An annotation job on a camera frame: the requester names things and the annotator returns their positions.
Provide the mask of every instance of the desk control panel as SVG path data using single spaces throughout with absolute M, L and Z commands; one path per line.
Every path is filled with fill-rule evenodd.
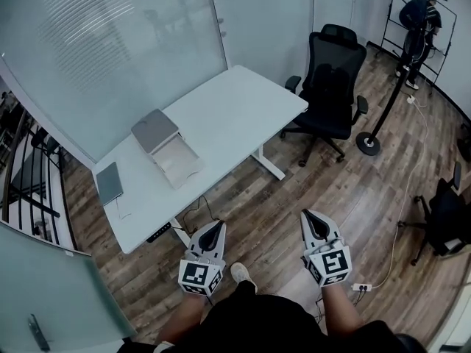
M 152 234 L 150 237 L 147 238 L 147 243 L 152 243 L 154 240 L 159 238 L 164 232 L 166 232 L 170 228 L 171 228 L 171 224 L 170 222 L 167 222 L 158 231 L 156 231 L 154 234 Z

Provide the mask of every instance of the door handle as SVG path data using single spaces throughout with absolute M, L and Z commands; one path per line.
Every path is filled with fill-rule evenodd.
M 43 332 L 41 331 L 38 320 L 34 314 L 31 314 L 31 316 L 28 318 L 28 325 L 32 336 L 36 340 L 36 344 L 39 346 L 39 349 L 41 349 L 43 352 L 50 352 L 51 348 L 49 348 L 49 344 L 44 338 Z

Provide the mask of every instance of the white shoe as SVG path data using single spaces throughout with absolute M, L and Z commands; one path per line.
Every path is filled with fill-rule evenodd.
M 409 80 L 406 81 L 406 86 L 409 86 L 410 88 L 414 90 L 419 90 L 419 87 L 417 86 L 417 84 L 413 84 L 412 82 L 409 82 Z
M 257 285 L 252 281 L 249 275 L 249 270 L 245 268 L 242 263 L 234 263 L 230 266 L 230 274 L 233 275 L 235 282 L 240 283 L 242 281 L 250 281 L 255 286 L 255 292 L 257 293 Z

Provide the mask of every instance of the desk leg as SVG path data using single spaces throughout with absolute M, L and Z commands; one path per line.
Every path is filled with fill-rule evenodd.
M 266 157 L 263 156 L 263 145 L 257 149 L 257 151 L 252 153 L 252 157 L 254 157 L 259 163 L 261 163 L 270 173 L 275 175 L 279 180 L 282 180 L 285 177 L 285 174 L 273 163 L 268 161 Z
M 174 227 L 174 232 L 177 233 L 178 238 L 183 242 L 183 244 L 188 248 L 190 246 L 190 237 L 186 234 L 186 231 L 178 223 L 176 218 L 170 220 L 170 224 Z

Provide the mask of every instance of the white desk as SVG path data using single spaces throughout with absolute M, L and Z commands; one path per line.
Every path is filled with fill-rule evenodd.
M 250 155 L 282 179 L 284 173 L 263 156 L 263 144 L 307 108 L 301 98 L 241 66 L 192 90 L 164 110 L 205 162 L 178 190 L 132 135 L 124 139 L 92 170 L 96 183 L 97 173 L 112 162 L 118 166 L 123 195 L 105 212 L 123 252 L 129 254 L 169 221 L 176 226 L 178 213 Z M 188 245 L 184 231 L 175 231 Z

